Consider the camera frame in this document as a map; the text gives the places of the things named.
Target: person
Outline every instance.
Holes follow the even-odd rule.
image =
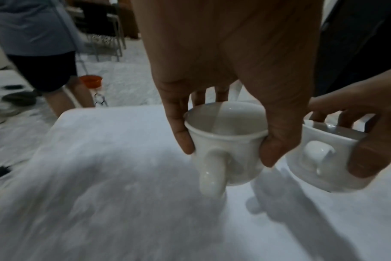
[[[366,114],[367,137],[353,150],[348,170],[360,178],[378,174],[391,163],[391,70],[345,88],[312,98],[310,119],[323,122],[327,115],[340,113],[338,125],[351,128]]]
[[[272,167],[301,140],[313,93],[320,0],[133,0],[154,83],[182,150],[194,144],[184,126],[192,94],[204,103],[215,86],[226,100],[241,80],[266,108],[269,135],[260,158]]]
[[[0,0],[0,45],[56,116],[75,108],[64,85],[81,106],[94,107],[77,77],[75,53],[82,41],[60,0]]]

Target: orange bowl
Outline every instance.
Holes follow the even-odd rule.
[[[101,87],[102,77],[97,75],[84,75],[79,78],[88,89],[98,89]]]

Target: cup rim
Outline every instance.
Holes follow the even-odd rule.
[[[218,103],[233,103],[233,104],[247,104],[247,106],[253,106],[253,107],[260,107],[260,105],[258,104],[253,104],[253,103],[248,103],[248,102],[242,102],[242,101],[223,101],[223,102],[213,102],[213,103],[208,103],[208,104],[202,104],[202,105],[199,105],[199,106],[206,106],[206,105],[209,105],[209,104],[218,104]],[[195,134],[198,134],[202,137],[205,137],[205,138],[213,138],[213,139],[216,139],[216,140],[222,140],[222,141],[239,141],[239,140],[254,140],[254,139],[257,139],[257,138],[264,138],[268,135],[269,133],[269,129],[267,128],[266,130],[263,130],[263,131],[260,131],[260,132],[254,132],[254,133],[251,133],[251,134],[244,134],[244,135],[220,135],[220,134],[214,134],[214,133],[211,133],[211,132],[206,132],[206,131],[202,131],[200,129],[197,129],[196,127],[193,127],[192,125],[190,125],[188,122],[187,122],[187,115],[188,113],[190,113],[193,109],[199,107],[199,106],[196,106],[196,107],[193,107],[191,110],[189,110],[188,112],[186,112],[184,114],[184,125],[185,127],[195,133]]]
[[[315,122],[313,120],[303,120],[303,128],[307,128],[307,129],[310,129],[312,131],[315,131],[315,132],[318,132],[318,133],[322,133],[323,135],[327,135],[327,136],[330,136],[330,137],[338,138],[338,139],[341,139],[341,140],[344,140],[344,141],[360,141],[360,140],[357,140],[357,139],[354,139],[354,138],[348,138],[348,137],[345,137],[345,136],[341,136],[341,135],[333,134],[333,133],[330,133],[330,132],[322,131],[320,129],[314,128],[314,127],[309,126],[309,125],[306,125],[306,122],[308,122],[308,123],[317,123],[317,122]],[[329,124],[329,123],[324,123],[324,124],[335,126],[336,128],[347,129],[347,128],[336,126],[336,125]]]

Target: bare leg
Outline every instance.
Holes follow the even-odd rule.
[[[74,103],[63,89],[51,93],[43,93],[43,96],[57,117],[60,117],[65,111],[75,108]]]
[[[81,106],[84,108],[95,107],[91,92],[78,77],[72,77],[67,83],[67,88]]]

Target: hand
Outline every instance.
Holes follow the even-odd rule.
[[[338,91],[312,98],[311,120],[323,122],[328,114],[343,111],[338,125],[351,128],[366,114],[368,136],[353,150],[348,163],[351,174],[366,178],[378,174],[391,163],[391,70],[351,84]]]
[[[185,153],[194,152],[183,117],[191,93],[194,105],[202,104],[206,89],[215,86],[216,100],[224,101],[237,79],[266,109],[264,165],[299,144],[322,1],[134,0],[133,7],[167,119]]]

